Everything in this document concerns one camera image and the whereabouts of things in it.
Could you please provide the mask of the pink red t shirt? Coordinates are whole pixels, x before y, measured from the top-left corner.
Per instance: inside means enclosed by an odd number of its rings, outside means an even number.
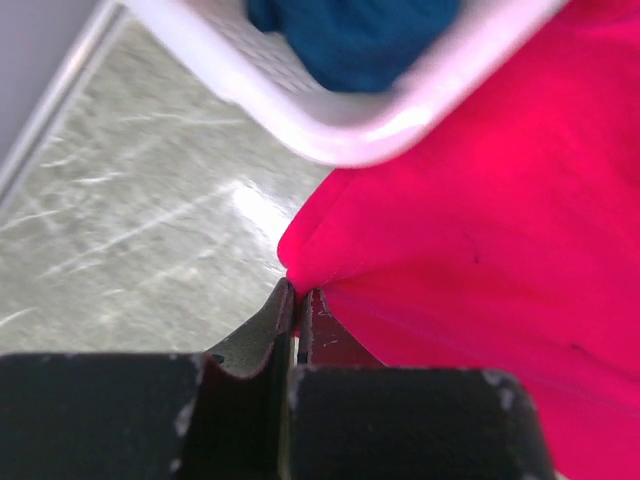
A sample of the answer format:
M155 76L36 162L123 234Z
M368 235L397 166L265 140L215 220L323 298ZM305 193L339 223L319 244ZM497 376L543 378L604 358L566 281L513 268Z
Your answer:
M637 478L638 3L569 3L413 149L332 172L278 256L381 361L518 377L565 476Z

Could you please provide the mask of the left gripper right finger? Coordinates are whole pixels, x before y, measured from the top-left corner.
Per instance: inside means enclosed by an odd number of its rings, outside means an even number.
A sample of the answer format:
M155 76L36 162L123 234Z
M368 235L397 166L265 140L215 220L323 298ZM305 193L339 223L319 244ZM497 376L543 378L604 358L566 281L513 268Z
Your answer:
M282 479L295 479L293 462L294 403L299 375L296 368L300 365L317 365L337 368L383 368L384 364L365 348L344 327L331 311L323 290L313 289L305 296L298 310L296 320L296 351L292 354L293 372L288 374L287 389L284 396L280 448Z

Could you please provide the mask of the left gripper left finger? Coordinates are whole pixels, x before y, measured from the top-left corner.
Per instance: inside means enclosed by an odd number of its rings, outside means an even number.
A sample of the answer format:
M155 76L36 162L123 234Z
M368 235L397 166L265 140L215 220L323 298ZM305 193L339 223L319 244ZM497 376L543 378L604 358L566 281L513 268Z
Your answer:
M295 292L282 278L264 305L205 352L179 479L279 479Z

